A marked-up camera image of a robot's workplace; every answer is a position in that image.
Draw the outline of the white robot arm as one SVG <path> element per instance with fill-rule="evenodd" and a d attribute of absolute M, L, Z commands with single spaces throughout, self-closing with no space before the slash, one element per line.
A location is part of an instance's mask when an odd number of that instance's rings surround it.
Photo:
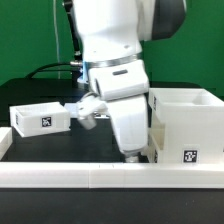
<path fill-rule="evenodd" d="M 74 0 L 73 11 L 89 81 L 77 118 L 91 129 L 95 113 L 107 114 L 119 151 L 135 157 L 148 146 L 149 79 L 141 43 L 173 36 L 186 0 Z"/>

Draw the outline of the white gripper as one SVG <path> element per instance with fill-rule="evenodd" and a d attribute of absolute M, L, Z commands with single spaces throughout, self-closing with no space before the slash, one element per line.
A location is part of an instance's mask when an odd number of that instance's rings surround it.
<path fill-rule="evenodd" d="M 148 110 L 144 95 L 107 103 L 114 135 L 126 163 L 138 163 L 137 152 L 148 142 Z"/>

